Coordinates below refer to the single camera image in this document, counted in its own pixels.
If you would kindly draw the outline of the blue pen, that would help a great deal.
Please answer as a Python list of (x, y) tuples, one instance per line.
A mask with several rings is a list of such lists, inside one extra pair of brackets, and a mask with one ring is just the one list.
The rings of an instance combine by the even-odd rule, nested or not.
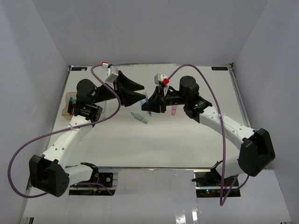
[(149, 99), (148, 98), (146, 98), (146, 109), (147, 109), (147, 112), (148, 112), (149, 116), (151, 117), (152, 113), (151, 113), (150, 110), (148, 110), (149, 109)]

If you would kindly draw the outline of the pink transparent highlighter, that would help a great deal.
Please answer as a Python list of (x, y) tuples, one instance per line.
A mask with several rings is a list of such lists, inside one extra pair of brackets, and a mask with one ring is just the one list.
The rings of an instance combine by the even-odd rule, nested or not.
[(171, 108), (171, 114), (172, 114), (172, 116), (176, 115), (176, 111), (177, 111), (177, 105), (173, 105), (172, 108)]

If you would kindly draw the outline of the green transparent highlighter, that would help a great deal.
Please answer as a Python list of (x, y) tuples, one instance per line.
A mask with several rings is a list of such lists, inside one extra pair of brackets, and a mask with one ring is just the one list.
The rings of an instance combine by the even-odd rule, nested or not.
[(145, 119), (143, 116), (141, 116), (140, 114), (138, 113), (134, 113), (134, 112), (131, 112), (131, 114), (134, 116), (134, 118), (144, 124), (147, 124), (148, 123), (148, 120)]

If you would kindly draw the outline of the blue cap black highlighter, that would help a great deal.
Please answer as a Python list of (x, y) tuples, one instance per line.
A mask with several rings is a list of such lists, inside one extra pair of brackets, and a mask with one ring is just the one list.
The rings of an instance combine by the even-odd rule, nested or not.
[(72, 114), (72, 108), (73, 108), (72, 101), (73, 101), (73, 97), (70, 97), (70, 99), (69, 99), (69, 103), (68, 103), (68, 108), (67, 108), (67, 112), (68, 112), (69, 114)]

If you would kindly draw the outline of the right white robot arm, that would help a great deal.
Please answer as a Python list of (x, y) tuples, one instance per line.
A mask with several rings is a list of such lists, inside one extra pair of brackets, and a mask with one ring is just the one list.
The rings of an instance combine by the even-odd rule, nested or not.
[(267, 130), (254, 130), (220, 115), (215, 106), (199, 95), (199, 85), (193, 77), (182, 77), (179, 90), (168, 85), (169, 80), (164, 74), (156, 74), (154, 80), (155, 91), (142, 105), (143, 111), (164, 113), (167, 106), (182, 105), (189, 118), (225, 135), (239, 150), (238, 156), (217, 162), (211, 168), (214, 185), (222, 186), (229, 177), (239, 174), (255, 177), (276, 158)]

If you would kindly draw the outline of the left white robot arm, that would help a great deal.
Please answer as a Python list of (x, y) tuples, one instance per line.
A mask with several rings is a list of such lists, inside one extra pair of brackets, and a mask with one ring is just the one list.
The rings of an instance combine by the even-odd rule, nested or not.
[(68, 125), (70, 129), (63, 132), (42, 155), (33, 155), (29, 160), (31, 186), (56, 197), (62, 196), (71, 185), (83, 182), (94, 186), (98, 183), (96, 165), (82, 162), (66, 166), (76, 146), (92, 130), (94, 122), (99, 121), (103, 109), (97, 104), (119, 98), (121, 105), (128, 107), (145, 99), (145, 95), (139, 92), (144, 90), (144, 86), (128, 79), (121, 71), (112, 87), (97, 87), (91, 80), (82, 79), (76, 89), (76, 107)]

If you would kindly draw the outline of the left blue table label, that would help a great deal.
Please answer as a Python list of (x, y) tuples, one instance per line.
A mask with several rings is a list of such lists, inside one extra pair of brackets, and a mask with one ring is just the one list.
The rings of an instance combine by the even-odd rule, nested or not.
[(72, 67), (71, 71), (86, 71), (87, 67)]

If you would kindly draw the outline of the blue table label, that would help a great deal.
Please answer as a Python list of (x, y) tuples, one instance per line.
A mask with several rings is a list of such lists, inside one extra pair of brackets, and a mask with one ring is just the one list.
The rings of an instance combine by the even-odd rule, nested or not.
[(211, 67), (212, 70), (216, 70), (216, 71), (223, 71), (223, 70), (228, 70), (227, 67)]
[(72, 67), (71, 71), (86, 71), (87, 67)]

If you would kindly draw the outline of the brown transparent container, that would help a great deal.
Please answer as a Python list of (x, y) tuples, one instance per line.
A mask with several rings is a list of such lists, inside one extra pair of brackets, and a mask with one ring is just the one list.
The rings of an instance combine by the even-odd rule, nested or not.
[(67, 92), (65, 94), (64, 100), (62, 101), (62, 112), (61, 115), (66, 119), (66, 120), (71, 120), (73, 116), (73, 109), (75, 105), (75, 101), (77, 99), (76, 97), (76, 92)]

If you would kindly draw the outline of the right blue table label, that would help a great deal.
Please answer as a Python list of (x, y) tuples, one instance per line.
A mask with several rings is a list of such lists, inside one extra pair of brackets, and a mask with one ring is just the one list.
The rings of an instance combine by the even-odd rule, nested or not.
[(223, 71), (223, 70), (228, 70), (227, 67), (211, 67), (212, 70), (216, 70), (216, 71)]

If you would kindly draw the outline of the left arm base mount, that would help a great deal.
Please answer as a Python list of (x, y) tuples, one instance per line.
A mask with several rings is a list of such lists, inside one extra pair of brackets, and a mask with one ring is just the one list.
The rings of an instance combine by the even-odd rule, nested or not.
[(115, 194), (112, 172), (103, 172), (98, 166), (88, 162), (66, 167), (65, 171), (70, 179), (70, 195), (113, 196)]

